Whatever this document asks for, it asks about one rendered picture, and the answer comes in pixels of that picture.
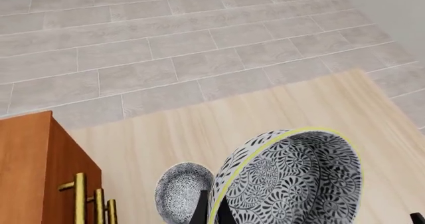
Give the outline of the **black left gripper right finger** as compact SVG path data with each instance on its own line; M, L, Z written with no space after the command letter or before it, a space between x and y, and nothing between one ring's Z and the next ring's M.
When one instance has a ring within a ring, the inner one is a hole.
M232 211L230 210L226 197L223 197L223 200L220 203L217 217L218 224L237 224L232 215Z

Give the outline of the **patterned black and white bowl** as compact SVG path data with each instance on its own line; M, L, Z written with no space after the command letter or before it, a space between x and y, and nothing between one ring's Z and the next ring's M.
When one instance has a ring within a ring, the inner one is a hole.
M155 205L166 224L189 224L202 191L210 191L214 175L193 162L176 164L160 177L155 188Z

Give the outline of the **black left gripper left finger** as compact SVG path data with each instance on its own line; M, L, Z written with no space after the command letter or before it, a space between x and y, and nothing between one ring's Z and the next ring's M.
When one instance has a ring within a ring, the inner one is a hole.
M208 191L202 190L190 224L207 224L208 200Z

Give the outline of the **wooden cabinet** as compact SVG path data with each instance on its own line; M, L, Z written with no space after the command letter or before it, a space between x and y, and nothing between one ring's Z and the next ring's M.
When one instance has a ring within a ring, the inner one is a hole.
M0 224L73 224L74 190L58 187L76 173L86 174L87 198L101 188L102 170L51 111L0 120Z

